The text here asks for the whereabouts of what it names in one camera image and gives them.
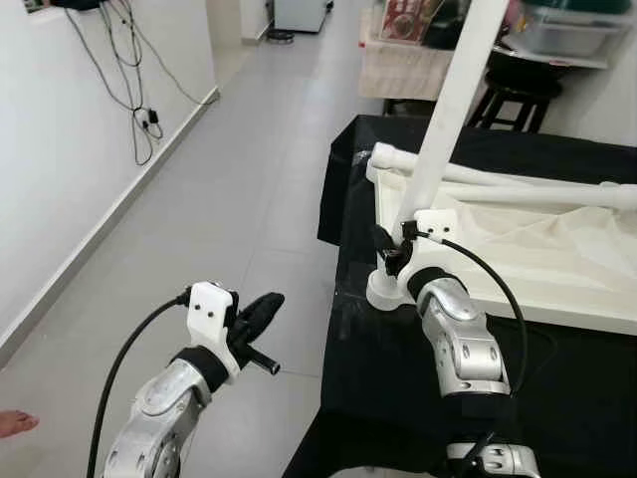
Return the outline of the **white plastic children table top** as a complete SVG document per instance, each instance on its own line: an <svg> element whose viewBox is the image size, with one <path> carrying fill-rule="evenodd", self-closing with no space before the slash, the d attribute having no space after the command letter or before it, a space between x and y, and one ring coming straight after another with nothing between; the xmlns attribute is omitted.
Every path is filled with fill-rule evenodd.
<svg viewBox="0 0 637 478"><path fill-rule="evenodd" d="M586 183L518 174L530 186L623 185ZM373 226L391 233L411 173L379 172L373 188ZM532 322L634 336L637 332L637 278L634 270L637 209L545 203L478 203L456 200L443 186L465 183L441 179L429 208L458 211L460 240L443 238L455 252L450 274L465 284L487 313L506 316L513 307L479 267L464 258L469 249L505 279ZM408 302L397 277L388 277L383 255L373 261L365 299L382 311Z"/></svg>

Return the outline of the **beige cloth covered table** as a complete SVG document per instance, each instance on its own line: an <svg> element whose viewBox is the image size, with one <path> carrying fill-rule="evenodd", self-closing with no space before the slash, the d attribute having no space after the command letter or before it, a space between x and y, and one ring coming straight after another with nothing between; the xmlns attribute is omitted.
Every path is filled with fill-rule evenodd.
<svg viewBox="0 0 637 478"><path fill-rule="evenodd" d="M365 99L436 101L454 50L365 41L356 90Z"/></svg>

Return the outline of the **black round stool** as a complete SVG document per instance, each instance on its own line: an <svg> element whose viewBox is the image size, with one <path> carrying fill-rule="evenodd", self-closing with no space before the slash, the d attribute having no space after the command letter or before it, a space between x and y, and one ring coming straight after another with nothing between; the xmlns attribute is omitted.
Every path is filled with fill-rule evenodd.
<svg viewBox="0 0 637 478"><path fill-rule="evenodd" d="M466 124L468 127L491 128L493 124L509 124L514 131L538 133L542 127L551 101L563 91L560 84L533 90L516 90L514 87L487 86L478 100ZM498 116L506 104L520 106L514 119Z"/></svg>

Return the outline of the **red printed box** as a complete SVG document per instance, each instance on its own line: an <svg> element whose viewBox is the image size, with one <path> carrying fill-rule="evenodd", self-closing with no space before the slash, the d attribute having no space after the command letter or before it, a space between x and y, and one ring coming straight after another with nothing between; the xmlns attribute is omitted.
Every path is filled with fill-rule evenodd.
<svg viewBox="0 0 637 478"><path fill-rule="evenodd" d="M443 0L385 0L379 40L390 44L422 44Z"/></svg>

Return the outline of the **black tablecloth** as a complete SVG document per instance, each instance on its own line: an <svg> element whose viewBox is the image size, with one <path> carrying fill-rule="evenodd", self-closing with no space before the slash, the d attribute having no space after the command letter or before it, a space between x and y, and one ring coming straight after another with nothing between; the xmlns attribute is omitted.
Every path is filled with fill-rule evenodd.
<svg viewBox="0 0 637 478"><path fill-rule="evenodd" d="M370 243L373 190L360 154L377 142L417 149L427 126L419 116L359 115L333 138L316 236L338 250L334 295L365 299L376 260ZM338 424L359 420L363 426L391 420L426 432L426 413L408 400L408 390L424 388L409 379L413 360L422 359L424 372L434 372L417 314L406 307L382 313L365 299L356 333L338 343L327 340L328 322L330 316L321 402L307 432L329 419ZM536 322L528 328L529 377L519 397L527 414L520 419L518 437L535 451L541 474L637 478L636 338Z"/></svg>

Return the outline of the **black bag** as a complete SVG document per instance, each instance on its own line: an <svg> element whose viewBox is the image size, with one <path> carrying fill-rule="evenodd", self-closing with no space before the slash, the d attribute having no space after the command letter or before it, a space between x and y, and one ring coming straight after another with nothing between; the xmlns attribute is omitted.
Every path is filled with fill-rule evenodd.
<svg viewBox="0 0 637 478"><path fill-rule="evenodd" d="M438 0L422 45L434 50L454 50L463 32L470 3L472 0Z"/></svg>

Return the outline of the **white appliance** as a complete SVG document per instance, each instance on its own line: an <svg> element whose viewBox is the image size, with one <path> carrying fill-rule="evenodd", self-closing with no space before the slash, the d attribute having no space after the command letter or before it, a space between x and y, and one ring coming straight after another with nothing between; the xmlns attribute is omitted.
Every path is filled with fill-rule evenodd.
<svg viewBox="0 0 637 478"><path fill-rule="evenodd" d="M273 27L286 32L321 32L333 0L270 0Z"/></svg>

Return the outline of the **person's bare foot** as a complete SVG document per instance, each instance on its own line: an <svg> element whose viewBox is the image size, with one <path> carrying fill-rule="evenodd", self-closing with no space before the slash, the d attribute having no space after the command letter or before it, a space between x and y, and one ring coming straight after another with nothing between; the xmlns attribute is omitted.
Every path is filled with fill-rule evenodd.
<svg viewBox="0 0 637 478"><path fill-rule="evenodd" d="M22 410L0 410L0 440L32 431L40 423L35 415Z"/></svg>

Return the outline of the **clear plastic storage box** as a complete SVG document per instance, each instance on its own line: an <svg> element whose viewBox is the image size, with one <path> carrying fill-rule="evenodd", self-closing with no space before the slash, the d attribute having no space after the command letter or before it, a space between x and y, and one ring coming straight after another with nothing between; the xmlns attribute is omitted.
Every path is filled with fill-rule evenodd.
<svg viewBox="0 0 637 478"><path fill-rule="evenodd" d="M513 38L524 49L562 58L592 58L631 26L632 15L573 12L554 8L524 10Z"/></svg>

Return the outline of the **green plastic lid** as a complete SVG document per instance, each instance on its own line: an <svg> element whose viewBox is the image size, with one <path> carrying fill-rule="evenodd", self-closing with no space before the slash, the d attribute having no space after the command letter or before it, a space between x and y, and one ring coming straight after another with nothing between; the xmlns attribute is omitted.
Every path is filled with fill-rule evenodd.
<svg viewBox="0 0 637 478"><path fill-rule="evenodd" d="M545 8L604 15L624 15L632 8L633 0L525 0Z"/></svg>

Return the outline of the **black power strip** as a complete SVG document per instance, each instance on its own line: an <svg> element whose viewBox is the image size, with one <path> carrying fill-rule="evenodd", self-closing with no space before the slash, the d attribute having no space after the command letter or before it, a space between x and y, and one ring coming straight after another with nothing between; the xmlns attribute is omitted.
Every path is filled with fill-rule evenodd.
<svg viewBox="0 0 637 478"><path fill-rule="evenodd" d="M70 10L77 10L77 12L88 12L100 8L102 3L106 0L49 0L51 6L59 6L59 8L65 8Z"/></svg>

